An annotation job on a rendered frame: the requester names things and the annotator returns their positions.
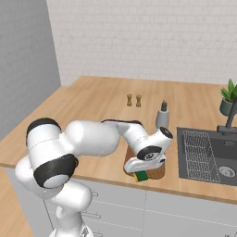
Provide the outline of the grey soap dispenser bottle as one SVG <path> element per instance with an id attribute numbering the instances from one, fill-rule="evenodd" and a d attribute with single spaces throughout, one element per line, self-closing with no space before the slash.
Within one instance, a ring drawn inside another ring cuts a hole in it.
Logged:
<path id="1" fill-rule="evenodd" d="M 168 111 L 168 103 L 163 100 L 161 107 L 157 111 L 156 115 L 156 128 L 164 127 L 168 128 L 169 122 L 169 111 Z"/>

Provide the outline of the green and yellow sponge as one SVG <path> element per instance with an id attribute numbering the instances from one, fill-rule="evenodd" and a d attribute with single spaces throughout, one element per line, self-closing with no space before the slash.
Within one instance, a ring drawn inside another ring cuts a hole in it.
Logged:
<path id="1" fill-rule="evenodd" d="M 148 176 L 145 170 L 142 171 L 136 171 L 133 173 L 133 177 L 134 179 L 139 182 L 139 181 L 147 181 L 148 180 Z"/>

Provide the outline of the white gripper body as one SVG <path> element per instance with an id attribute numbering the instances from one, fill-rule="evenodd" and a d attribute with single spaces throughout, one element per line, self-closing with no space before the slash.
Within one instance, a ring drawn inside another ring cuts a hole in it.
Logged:
<path id="1" fill-rule="evenodd" d="M 126 158 L 123 168 L 127 173 L 147 171 L 151 169 L 160 168 L 165 163 L 166 159 L 167 158 L 165 155 L 161 155 L 149 161 L 144 161 L 138 159 L 136 156 L 131 156 Z"/>

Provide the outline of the white cupboard front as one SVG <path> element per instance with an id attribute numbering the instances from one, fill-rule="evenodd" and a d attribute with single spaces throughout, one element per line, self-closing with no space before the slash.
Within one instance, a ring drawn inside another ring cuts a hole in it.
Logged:
<path id="1" fill-rule="evenodd" d="M 146 211 L 143 237 L 237 237 L 237 226 Z"/>

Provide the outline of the dark grey sink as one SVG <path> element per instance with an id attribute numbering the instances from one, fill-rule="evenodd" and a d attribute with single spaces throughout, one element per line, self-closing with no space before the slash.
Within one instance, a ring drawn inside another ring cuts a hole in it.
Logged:
<path id="1" fill-rule="evenodd" d="M 214 183 L 237 186 L 237 134 L 223 136 L 216 131 L 177 128 L 179 177 L 187 180 L 191 179 L 188 178 L 186 170 L 184 131 L 198 131 L 208 134 L 220 177 L 220 182 Z"/>

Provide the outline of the brown wooden cutting board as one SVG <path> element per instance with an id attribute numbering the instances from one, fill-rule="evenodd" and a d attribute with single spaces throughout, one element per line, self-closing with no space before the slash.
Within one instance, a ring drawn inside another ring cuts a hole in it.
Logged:
<path id="1" fill-rule="evenodd" d="M 127 162 L 133 156 L 134 156 L 134 153 L 132 152 L 132 150 L 129 147 L 127 147 L 127 153 L 125 155 L 124 162 Z M 165 175 L 165 165 L 162 165 L 159 168 L 149 169 L 146 171 L 146 174 L 147 174 L 147 177 L 149 180 L 162 179 Z"/>

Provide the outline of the dark grey tap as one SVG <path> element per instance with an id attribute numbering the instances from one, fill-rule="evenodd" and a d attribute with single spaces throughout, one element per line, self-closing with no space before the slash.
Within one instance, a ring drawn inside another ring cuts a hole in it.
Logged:
<path id="1" fill-rule="evenodd" d="M 231 111 L 228 116 L 227 122 L 225 126 L 217 126 L 217 132 L 221 132 L 224 136 L 228 136 L 230 134 L 237 134 L 237 127 L 232 127 L 232 121 L 235 115 L 235 111 L 237 109 L 237 97 L 234 99 Z"/>

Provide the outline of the wide white drawer front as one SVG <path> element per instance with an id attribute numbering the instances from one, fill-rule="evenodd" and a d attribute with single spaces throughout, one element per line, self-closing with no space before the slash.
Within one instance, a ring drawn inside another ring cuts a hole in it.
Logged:
<path id="1" fill-rule="evenodd" d="M 180 217 L 237 225 L 237 205 L 221 202 L 148 191 L 146 209 Z"/>

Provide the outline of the green plant in dark pot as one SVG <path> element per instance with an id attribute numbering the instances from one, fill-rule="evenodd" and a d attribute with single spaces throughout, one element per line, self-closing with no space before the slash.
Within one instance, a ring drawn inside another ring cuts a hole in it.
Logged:
<path id="1" fill-rule="evenodd" d="M 221 88 L 220 92 L 222 95 L 222 100 L 219 111 L 224 116 L 228 116 L 231 112 L 233 101 L 237 98 L 237 84 L 234 85 L 232 79 L 229 79 L 228 88 Z"/>

